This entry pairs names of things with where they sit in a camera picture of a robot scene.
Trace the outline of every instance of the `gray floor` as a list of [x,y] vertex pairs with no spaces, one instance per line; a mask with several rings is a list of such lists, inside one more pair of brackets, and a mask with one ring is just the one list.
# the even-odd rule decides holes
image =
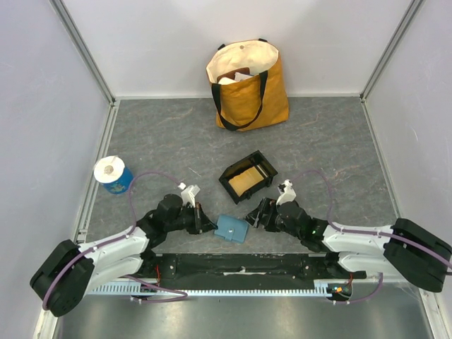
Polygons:
[[[309,169],[323,169],[335,194],[334,216],[345,225],[385,225],[395,215],[369,127],[357,97],[290,99],[289,121],[244,133],[219,129],[211,99],[123,100],[108,154],[118,155],[133,173],[160,170],[201,188],[197,199],[213,221],[224,213],[243,217],[275,186],[236,206],[220,185],[223,170],[260,150],[279,171],[275,184]],[[295,183],[297,200],[307,212],[324,218],[328,196],[313,175]],[[133,191],[139,218],[167,193],[178,189],[161,177],[142,178]],[[88,241],[124,230],[131,215],[127,197],[97,192]],[[244,244],[218,239],[210,232],[169,234],[155,249],[161,253],[296,253],[306,249],[287,234],[250,229]]]
[[[375,286],[356,284],[354,294]],[[138,305],[87,296],[59,322],[55,339],[431,339],[419,293],[385,285],[371,302],[333,306],[299,297],[192,297]]]

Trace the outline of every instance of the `gray mat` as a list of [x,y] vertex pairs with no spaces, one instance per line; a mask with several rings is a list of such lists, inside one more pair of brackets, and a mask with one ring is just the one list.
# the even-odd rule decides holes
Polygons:
[[[235,205],[220,185],[224,169],[260,150],[279,171],[274,186]],[[289,121],[264,129],[230,132],[215,126],[210,99],[123,100],[109,155],[118,155],[133,173],[160,170],[186,184],[198,184],[197,199],[212,221],[219,214],[243,217],[264,197],[278,196],[276,184],[309,169],[323,169],[331,181],[334,219],[345,225],[387,225],[395,221],[369,127],[357,97],[290,98]],[[325,184],[309,175],[294,184],[297,201],[308,214],[324,218]],[[142,178],[133,190],[137,216],[153,209],[167,193],[178,193],[162,177]],[[120,232],[130,225],[126,194],[99,187],[90,219],[88,241]],[[212,232],[193,236],[173,232],[155,248],[162,253],[297,253],[307,250],[288,234],[250,229],[244,244]]]

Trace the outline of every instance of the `black bag handle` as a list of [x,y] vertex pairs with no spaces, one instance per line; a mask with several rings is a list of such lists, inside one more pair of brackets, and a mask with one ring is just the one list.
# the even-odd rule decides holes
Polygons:
[[267,78],[268,78],[268,71],[264,71],[262,73],[259,73],[259,78],[261,79],[261,86],[260,86],[260,95],[261,95],[261,106],[259,106],[259,109],[256,113],[256,116],[253,120],[251,120],[249,123],[241,126],[237,126],[234,124],[231,124],[221,115],[221,85],[219,83],[213,83],[212,84],[212,96],[213,96],[213,102],[215,103],[215,106],[217,107],[217,113],[218,117],[220,118],[221,123],[223,126],[229,130],[229,131],[236,131],[237,129],[244,129],[245,127],[248,127],[252,123],[254,123],[257,118],[259,118],[259,115],[261,115],[262,112],[262,104],[263,104],[263,95],[266,91],[266,85],[267,85]]

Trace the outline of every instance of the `white cable tray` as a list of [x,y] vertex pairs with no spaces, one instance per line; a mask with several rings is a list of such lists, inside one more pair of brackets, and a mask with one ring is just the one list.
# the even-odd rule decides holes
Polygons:
[[[194,297],[330,297],[327,283],[315,282],[313,290],[179,290]],[[89,295],[174,295],[168,292],[143,292],[135,281],[112,281],[101,285]]]

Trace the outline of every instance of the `white wall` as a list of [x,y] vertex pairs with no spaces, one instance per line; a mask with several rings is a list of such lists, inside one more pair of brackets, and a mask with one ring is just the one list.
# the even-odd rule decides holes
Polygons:
[[[452,2],[428,0],[369,98],[403,216],[452,244]],[[443,296],[452,315],[452,278]]]
[[0,3],[0,332],[31,338],[29,281],[73,232],[108,112],[47,0]]
[[222,43],[280,48],[292,95],[360,93],[410,0],[65,0],[116,96],[209,96]]

